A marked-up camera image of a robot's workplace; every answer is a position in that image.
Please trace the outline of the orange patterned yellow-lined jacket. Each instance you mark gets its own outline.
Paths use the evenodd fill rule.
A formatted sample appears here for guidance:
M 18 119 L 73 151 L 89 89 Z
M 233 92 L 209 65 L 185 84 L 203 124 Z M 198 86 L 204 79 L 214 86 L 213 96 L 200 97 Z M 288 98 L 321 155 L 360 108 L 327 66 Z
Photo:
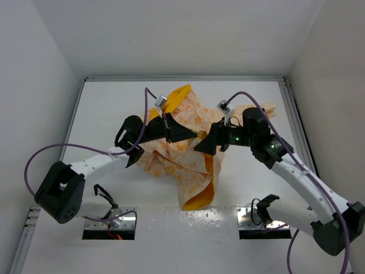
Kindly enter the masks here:
M 178 123 L 193 130 L 198 137 L 177 143 L 168 143 L 165 139 L 143 143 L 144 154 L 137 164 L 148 174 L 170 175 L 178 182 L 182 210 L 203 209 L 214 199 L 224 155 L 218 151 L 211 156 L 193 148 L 223 114 L 218 109 L 203 107 L 190 85 L 169 94 L 163 112 L 171 113 Z

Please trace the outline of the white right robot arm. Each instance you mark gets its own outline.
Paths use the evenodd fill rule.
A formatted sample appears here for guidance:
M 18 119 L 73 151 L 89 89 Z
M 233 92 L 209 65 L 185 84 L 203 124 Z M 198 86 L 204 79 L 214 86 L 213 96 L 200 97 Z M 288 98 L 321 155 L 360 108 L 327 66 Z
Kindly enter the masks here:
M 282 221 L 312 236 L 327 254 L 340 254 L 346 238 L 354 241 L 363 232 L 364 205 L 348 202 L 311 172 L 286 141 L 280 142 L 271 133 L 263 109 L 245 109 L 242 118 L 242 126 L 225 120 L 212 123 L 208 135 L 194 150 L 215 155 L 230 145 L 249 147 L 260 163 L 286 181 L 311 208 L 308 211 L 286 204 L 270 194 L 257 203 L 252 219 L 264 224 Z

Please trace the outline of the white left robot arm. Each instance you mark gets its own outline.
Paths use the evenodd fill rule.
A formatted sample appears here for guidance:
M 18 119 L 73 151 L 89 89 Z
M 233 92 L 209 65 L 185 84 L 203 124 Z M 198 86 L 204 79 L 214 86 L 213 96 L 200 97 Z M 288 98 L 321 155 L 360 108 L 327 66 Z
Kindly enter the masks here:
M 115 138 L 115 145 L 105 154 L 65 164 L 54 163 L 35 193 L 34 200 L 58 223 L 74 217 L 96 221 L 111 221 L 118 204 L 97 181 L 117 170 L 124 170 L 138 162 L 144 153 L 140 144 L 158 139 L 176 143 L 197 134 L 179 124 L 170 113 L 153 118 L 145 124 L 131 115 L 124 120 Z

